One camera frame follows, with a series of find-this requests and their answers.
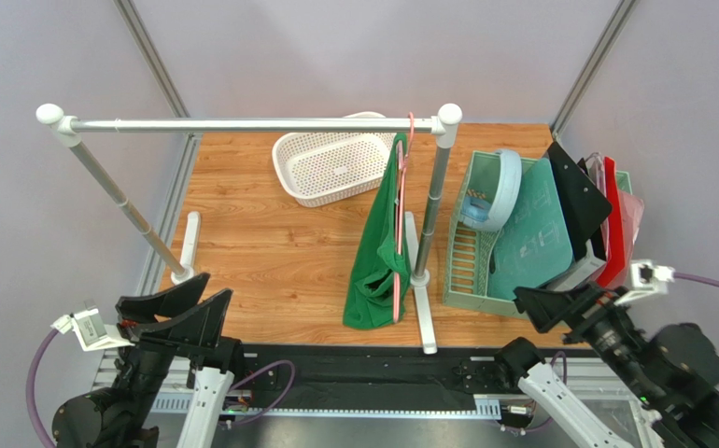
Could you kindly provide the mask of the green tank top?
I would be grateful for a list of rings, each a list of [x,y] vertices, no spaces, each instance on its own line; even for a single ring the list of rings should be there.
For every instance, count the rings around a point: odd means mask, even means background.
[[[374,198],[350,274],[343,324],[352,329],[377,329],[394,323],[394,277],[399,276],[400,317],[410,286],[411,263],[407,243],[397,242],[397,146],[408,144],[407,135],[395,135],[382,182]]]

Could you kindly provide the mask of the pink wire hanger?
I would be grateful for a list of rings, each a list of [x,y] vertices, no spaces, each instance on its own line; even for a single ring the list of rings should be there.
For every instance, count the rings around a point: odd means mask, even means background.
[[[399,256],[403,256],[403,227],[404,227],[404,203],[405,203],[405,185],[406,185],[406,174],[407,174],[407,163],[409,159],[409,151],[413,138],[415,136],[415,117],[412,112],[408,113],[408,119],[410,122],[409,133],[407,137],[407,143],[398,143],[396,145],[397,161],[399,167],[398,181],[397,181],[397,198],[396,198],[396,215],[395,215],[395,241],[396,241],[396,253]],[[401,318],[401,295],[402,295],[402,279],[401,274],[398,272],[394,273],[393,281],[393,308],[392,318],[393,322],[397,324]]]

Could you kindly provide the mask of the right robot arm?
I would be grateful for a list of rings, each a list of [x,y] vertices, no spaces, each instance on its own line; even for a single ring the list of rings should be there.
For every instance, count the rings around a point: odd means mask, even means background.
[[[516,287],[515,306],[540,333],[559,323],[566,344],[588,343],[646,411],[666,447],[719,447],[719,355],[693,323],[667,325],[650,340],[627,314],[625,287],[589,283],[568,291]],[[583,447],[621,447],[623,441],[588,410],[527,339],[497,354],[502,380],[535,400]]]

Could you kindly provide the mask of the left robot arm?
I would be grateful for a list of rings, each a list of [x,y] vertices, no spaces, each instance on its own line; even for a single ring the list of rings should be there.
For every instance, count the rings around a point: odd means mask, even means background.
[[[58,409],[51,426],[57,446],[157,446],[160,431],[145,422],[178,357],[190,363],[193,391],[178,444],[211,445],[227,392],[243,378],[246,362],[241,341],[221,333],[233,290],[205,298],[209,279],[200,273],[152,295],[119,298],[117,377]]]

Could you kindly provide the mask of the teal cutting mat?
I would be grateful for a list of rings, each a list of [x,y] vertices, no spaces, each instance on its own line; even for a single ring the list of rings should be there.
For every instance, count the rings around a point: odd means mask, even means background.
[[[517,287],[540,287],[573,262],[570,237],[551,162],[535,161],[522,175],[515,208],[493,246],[486,294],[512,301]]]

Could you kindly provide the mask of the green plastic crate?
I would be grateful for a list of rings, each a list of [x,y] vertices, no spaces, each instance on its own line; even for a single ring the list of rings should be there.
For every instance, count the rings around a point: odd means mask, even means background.
[[[537,160],[521,158],[522,175]],[[468,168],[450,218],[448,266],[445,270],[443,302],[450,307],[487,314],[520,316],[514,300],[504,301],[486,294],[488,275],[494,269],[490,256],[503,228],[495,232],[477,231],[459,221],[461,201],[468,185],[467,172]],[[605,247],[600,236],[599,229],[586,243],[585,257],[573,260],[566,272],[540,287],[568,289],[592,277],[606,263]]]

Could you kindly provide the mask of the light blue round container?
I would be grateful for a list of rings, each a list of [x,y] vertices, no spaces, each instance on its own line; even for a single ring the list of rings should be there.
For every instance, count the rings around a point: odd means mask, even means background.
[[[500,231],[514,211],[522,172],[521,158],[511,149],[474,151],[459,221],[477,231]]]

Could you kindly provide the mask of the black flat board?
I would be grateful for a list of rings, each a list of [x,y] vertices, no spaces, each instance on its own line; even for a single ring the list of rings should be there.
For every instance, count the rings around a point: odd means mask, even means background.
[[[611,214],[612,205],[558,142],[548,147],[545,157],[551,164],[573,259],[582,259],[586,243]]]

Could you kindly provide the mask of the red plastic folder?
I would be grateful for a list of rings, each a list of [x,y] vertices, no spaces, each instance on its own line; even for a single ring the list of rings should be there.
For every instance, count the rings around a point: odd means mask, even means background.
[[[629,174],[620,172],[607,156],[590,156],[589,175],[612,206],[600,227],[605,246],[606,264],[596,273],[595,281],[614,289],[625,284],[634,245],[644,212],[643,200],[632,194]]]

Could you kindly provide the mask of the white perforated plastic basket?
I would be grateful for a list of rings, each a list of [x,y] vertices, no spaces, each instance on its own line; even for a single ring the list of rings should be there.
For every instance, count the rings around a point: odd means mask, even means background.
[[[272,148],[277,178],[299,205],[319,207],[380,187],[396,133],[286,133]]]

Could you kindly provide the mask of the white clothes rack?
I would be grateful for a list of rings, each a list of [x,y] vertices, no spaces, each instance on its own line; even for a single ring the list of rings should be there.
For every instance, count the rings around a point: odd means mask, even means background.
[[[193,262],[199,238],[199,216],[190,214],[182,252],[175,256],[158,233],[152,229],[138,212],[126,194],[92,155],[82,141],[83,133],[234,133],[234,132],[302,132],[302,133],[429,133],[437,146],[433,164],[427,207],[422,231],[416,233],[412,212],[402,209],[399,223],[407,231],[407,242],[415,254],[411,285],[415,297],[416,316],[420,339],[425,354],[434,355],[438,344],[433,326],[428,286],[430,273],[427,269],[430,247],[436,227],[436,219],[442,200],[447,163],[456,143],[458,127],[463,112],[456,104],[442,105],[436,115],[427,119],[393,118],[309,118],[309,119],[79,119],[67,115],[55,104],[44,104],[35,112],[36,120],[49,127],[50,132],[75,157],[114,201],[122,213],[149,243],[153,251],[170,269],[174,284],[191,279],[195,270]]]

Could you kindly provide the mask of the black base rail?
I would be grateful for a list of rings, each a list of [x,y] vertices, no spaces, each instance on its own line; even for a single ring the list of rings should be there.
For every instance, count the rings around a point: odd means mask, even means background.
[[[254,345],[230,363],[255,408],[462,412],[478,395],[521,396],[517,382],[551,351],[519,338],[501,349]]]

